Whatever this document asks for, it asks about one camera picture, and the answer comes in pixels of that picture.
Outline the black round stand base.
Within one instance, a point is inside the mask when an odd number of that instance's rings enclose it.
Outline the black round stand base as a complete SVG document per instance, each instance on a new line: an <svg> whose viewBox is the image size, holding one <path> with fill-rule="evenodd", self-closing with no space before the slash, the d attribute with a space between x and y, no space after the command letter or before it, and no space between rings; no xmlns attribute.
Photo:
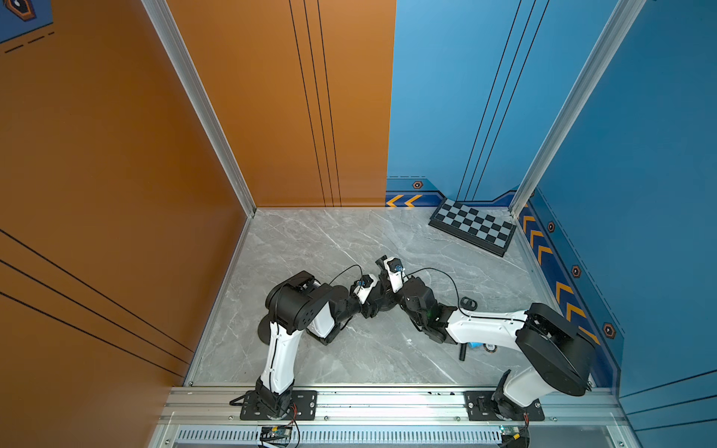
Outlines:
<svg viewBox="0 0 717 448"><path fill-rule="evenodd" d="M373 298L373 314L377 315L380 312L390 311L397 304L396 295L390 289L381 292Z"/></svg>

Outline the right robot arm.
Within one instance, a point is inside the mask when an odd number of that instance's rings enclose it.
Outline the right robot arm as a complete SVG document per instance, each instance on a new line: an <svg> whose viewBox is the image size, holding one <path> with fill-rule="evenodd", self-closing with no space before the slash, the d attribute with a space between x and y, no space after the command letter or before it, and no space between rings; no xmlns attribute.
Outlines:
<svg viewBox="0 0 717 448"><path fill-rule="evenodd" d="M436 343L465 347L471 343L508 348L530 364L519 373L506 371L489 399L502 420L522 420L539 399L553 392L582 397L592 389L589 377L597 344L577 325L547 304L534 302L512 313L479 313L438 302L433 290L395 257L376 261L380 269L377 297L401 307L413 326Z"/></svg>

